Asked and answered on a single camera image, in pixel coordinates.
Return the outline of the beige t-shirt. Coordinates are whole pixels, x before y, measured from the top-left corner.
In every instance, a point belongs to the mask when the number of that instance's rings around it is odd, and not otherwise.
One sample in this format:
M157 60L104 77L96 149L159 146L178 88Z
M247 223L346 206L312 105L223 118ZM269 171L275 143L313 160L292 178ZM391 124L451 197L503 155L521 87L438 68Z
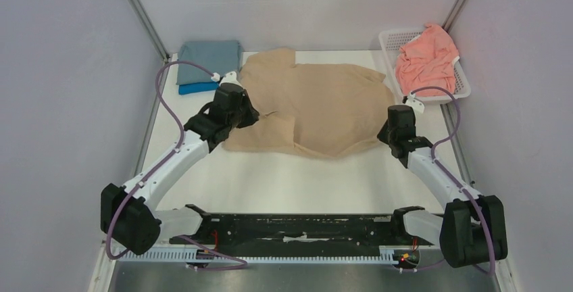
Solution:
M240 82L259 120L234 129L223 147L330 159L371 149L395 103L385 78L355 64L298 64L287 48L256 53Z

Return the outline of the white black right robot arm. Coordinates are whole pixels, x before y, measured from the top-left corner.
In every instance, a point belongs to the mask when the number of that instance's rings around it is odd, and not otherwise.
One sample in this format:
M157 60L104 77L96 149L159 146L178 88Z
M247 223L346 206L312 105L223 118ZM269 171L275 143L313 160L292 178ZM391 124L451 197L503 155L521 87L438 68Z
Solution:
M391 217L390 233L398 243L414 237L440 248L453 268L477 266L508 255L504 206L495 195L483 195L439 159L436 146L416 133L414 109L392 105L378 139L389 146L402 166L416 175L444 208L443 215L419 206L399 208Z

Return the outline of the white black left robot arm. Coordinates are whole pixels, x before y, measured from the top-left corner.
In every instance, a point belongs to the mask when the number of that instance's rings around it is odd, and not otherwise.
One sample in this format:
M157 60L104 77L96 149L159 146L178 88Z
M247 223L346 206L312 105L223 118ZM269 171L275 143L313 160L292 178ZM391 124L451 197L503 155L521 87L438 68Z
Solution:
M101 192L100 226L109 258L117 258L111 251L114 241L135 255L180 235L195 243L208 241L212 226L197 208L159 211L157 206L182 175L233 129L251 126L258 119L247 91L238 82L223 82L213 101L180 125L179 139L151 167L121 186L107 185Z

